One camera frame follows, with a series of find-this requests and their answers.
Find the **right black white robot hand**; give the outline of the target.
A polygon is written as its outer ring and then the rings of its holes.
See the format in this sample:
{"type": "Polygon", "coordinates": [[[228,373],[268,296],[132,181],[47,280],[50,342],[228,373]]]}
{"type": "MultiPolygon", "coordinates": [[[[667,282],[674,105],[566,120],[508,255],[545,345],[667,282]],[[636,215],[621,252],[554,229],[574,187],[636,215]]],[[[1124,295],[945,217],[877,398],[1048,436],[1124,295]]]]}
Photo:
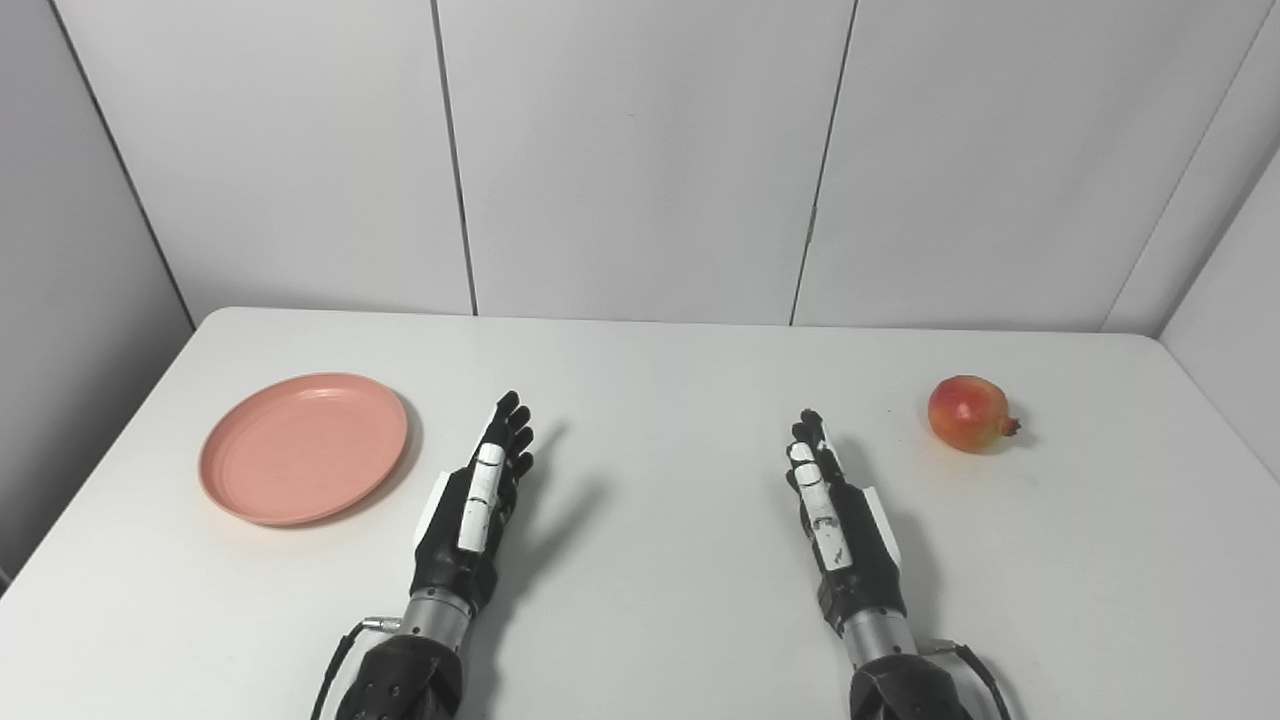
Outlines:
{"type": "Polygon", "coordinates": [[[804,409],[786,454],[786,482],[820,573],[817,598],[826,623],[842,635],[856,616],[906,616],[900,548],[877,489],[851,483],[823,416],[804,409]]]}

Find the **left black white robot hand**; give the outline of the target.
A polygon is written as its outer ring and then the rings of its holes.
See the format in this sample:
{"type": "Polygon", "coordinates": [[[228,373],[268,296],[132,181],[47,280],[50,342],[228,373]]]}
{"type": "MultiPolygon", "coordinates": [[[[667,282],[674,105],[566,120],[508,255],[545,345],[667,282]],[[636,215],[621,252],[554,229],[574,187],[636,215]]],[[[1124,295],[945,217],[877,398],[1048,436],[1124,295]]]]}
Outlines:
{"type": "Polygon", "coordinates": [[[497,401],[468,461],[438,479],[413,551],[411,594],[445,591],[471,614],[489,605],[506,527],[534,465],[530,421],[530,409],[508,391],[497,401]]]}

